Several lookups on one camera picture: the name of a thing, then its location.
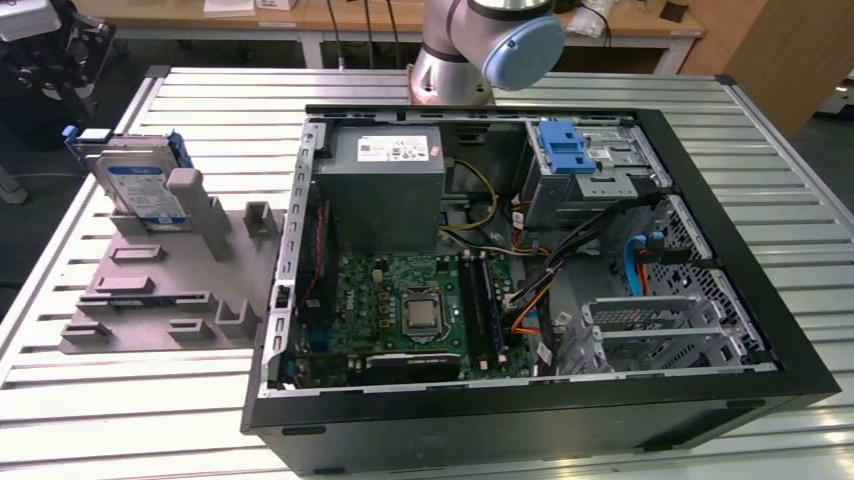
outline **motherboard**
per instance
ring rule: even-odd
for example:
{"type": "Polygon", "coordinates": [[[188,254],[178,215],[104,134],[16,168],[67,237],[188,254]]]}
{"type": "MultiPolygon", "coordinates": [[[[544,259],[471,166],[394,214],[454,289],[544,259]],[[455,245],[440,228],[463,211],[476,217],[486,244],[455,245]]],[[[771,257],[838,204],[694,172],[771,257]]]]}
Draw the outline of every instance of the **motherboard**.
{"type": "Polygon", "coordinates": [[[439,364],[424,366],[432,374],[454,372],[452,380],[530,375],[527,344],[504,344],[507,259],[467,255],[339,259],[335,319],[307,329],[303,383],[342,387],[360,383],[363,374],[379,375],[368,383],[394,383],[418,375],[420,361],[439,364]],[[474,298],[487,291],[486,302],[474,298]]]}

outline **ram slot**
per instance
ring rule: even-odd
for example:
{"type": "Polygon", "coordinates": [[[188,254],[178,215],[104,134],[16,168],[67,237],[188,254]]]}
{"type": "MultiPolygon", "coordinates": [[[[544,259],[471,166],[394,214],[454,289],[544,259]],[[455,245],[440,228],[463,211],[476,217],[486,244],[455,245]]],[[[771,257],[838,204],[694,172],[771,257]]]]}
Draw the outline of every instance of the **ram slot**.
{"type": "Polygon", "coordinates": [[[463,314],[466,315],[466,341],[468,344],[468,360],[475,370],[490,368],[491,353],[491,333],[487,320],[487,305],[483,302],[480,291],[482,282],[479,277],[483,272],[478,257],[472,257],[468,252],[460,254],[458,265],[460,302],[463,314]]]}
{"type": "Polygon", "coordinates": [[[486,323],[492,337],[492,358],[499,364],[507,362],[504,355],[504,335],[502,333],[502,322],[498,314],[498,302],[495,301],[495,289],[492,288],[492,275],[490,274],[490,261],[486,253],[480,254],[478,259],[480,263],[478,278],[478,292],[480,296],[480,304],[486,310],[486,323]]]}

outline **wooden desk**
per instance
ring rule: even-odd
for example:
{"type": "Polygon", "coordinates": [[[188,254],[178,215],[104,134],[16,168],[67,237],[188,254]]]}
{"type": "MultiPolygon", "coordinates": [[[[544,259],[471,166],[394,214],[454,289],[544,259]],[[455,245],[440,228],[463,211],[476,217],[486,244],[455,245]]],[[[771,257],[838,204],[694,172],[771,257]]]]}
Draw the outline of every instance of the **wooden desk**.
{"type": "MultiPolygon", "coordinates": [[[[391,19],[384,0],[371,2],[371,27],[375,41],[392,40],[391,19]]],[[[420,42],[424,0],[392,0],[400,41],[420,42]]],[[[207,18],[204,0],[76,0],[80,11],[104,18],[119,27],[120,38],[186,40],[295,40],[302,43],[308,68],[323,68],[320,43],[335,39],[324,0],[300,0],[291,11],[256,10],[250,17],[207,18]]],[[[658,17],[665,0],[650,0],[650,11],[629,0],[613,10],[609,22],[614,47],[659,48],[666,52],[655,69],[675,74],[694,40],[705,28],[686,15],[682,23],[658,17]]],[[[332,0],[335,18],[344,41],[367,40],[362,0],[332,0]]],[[[569,24],[573,13],[561,15],[569,24]]],[[[601,46],[602,39],[567,35],[569,46],[601,46]]]]}

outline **metal slatted table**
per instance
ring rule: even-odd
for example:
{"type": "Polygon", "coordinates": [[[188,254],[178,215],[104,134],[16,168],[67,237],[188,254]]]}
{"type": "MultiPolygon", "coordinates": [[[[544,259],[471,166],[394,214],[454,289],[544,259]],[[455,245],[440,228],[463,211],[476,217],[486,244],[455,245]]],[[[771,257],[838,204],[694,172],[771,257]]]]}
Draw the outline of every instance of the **metal slatted table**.
{"type": "MultiPolygon", "coordinates": [[[[174,68],[144,80],[117,130],[178,129],[204,186],[226,208],[242,208],[247,200],[286,208],[308,103],[404,104],[406,76],[174,68]]],[[[655,480],[854,475],[854,221],[739,89],[711,77],[555,74],[534,88],[499,92],[498,103],[665,112],[843,392],[691,452],[460,467],[395,478],[617,477],[626,471],[655,480]]],[[[260,441],[238,431],[250,350],[57,351],[113,233],[109,211],[89,176],[0,326],[3,478],[292,477],[260,441]]]]}

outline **floor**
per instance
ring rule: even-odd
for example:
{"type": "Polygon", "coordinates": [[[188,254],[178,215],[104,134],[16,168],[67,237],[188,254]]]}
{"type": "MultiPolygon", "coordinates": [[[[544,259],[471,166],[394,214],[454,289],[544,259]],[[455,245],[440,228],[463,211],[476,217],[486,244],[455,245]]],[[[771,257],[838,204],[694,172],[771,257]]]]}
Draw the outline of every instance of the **floor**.
{"type": "MultiPolygon", "coordinates": [[[[130,56],[113,55],[95,89],[99,103],[95,126],[115,126],[150,65],[302,67],[298,45],[291,42],[134,41],[130,56]]],[[[348,66],[366,68],[364,46],[346,47],[348,66]]],[[[378,67],[392,67],[391,52],[378,55],[378,67]]],[[[407,61],[416,51],[406,51],[407,61]]],[[[335,64],[334,51],[324,52],[335,64]]],[[[854,157],[854,120],[815,117],[793,142],[841,200],[854,209],[854,183],[846,158],[854,157]]],[[[84,171],[63,151],[35,152],[0,127],[0,166],[19,176],[29,192],[23,205],[0,202],[0,318],[16,296],[16,286],[27,279],[41,250],[63,218],[84,178],[84,171]]]]}

